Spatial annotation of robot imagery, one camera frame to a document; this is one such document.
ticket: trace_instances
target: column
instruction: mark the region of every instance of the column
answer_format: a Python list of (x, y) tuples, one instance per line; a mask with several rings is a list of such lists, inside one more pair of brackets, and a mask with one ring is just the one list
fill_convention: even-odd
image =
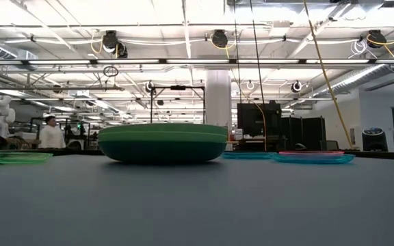
[(206, 71), (206, 124), (232, 129), (231, 78), (228, 70)]

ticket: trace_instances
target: white shirt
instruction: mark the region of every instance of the white shirt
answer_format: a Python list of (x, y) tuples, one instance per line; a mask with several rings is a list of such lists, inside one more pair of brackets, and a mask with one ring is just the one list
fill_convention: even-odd
[(59, 128), (46, 125), (40, 131), (39, 148), (65, 148), (63, 132)]

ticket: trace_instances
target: white robot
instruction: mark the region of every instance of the white robot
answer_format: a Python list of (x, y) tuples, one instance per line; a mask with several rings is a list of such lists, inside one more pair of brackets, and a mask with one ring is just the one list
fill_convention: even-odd
[(10, 96), (0, 96), (0, 136), (7, 138), (8, 136), (8, 124), (14, 122), (15, 112), (11, 109), (9, 104), (12, 102)]

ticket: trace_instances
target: blue plate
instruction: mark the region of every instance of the blue plate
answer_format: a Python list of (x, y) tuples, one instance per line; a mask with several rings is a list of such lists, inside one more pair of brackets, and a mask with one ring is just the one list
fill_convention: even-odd
[(273, 159), (282, 163), (344, 164), (355, 158), (353, 154), (275, 154)]
[(238, 160), (269, 160), (273, 155), (274, 153), (271, 152), (224, 152), (222, 157)]

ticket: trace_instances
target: green disc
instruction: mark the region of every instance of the green disc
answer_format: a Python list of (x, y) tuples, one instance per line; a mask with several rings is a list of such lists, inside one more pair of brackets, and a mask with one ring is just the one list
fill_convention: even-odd
[(202, 124), (139, 124), (105, 128), (98, 145), (126, 163), (195, 163), (223, 153), (227, 129)]

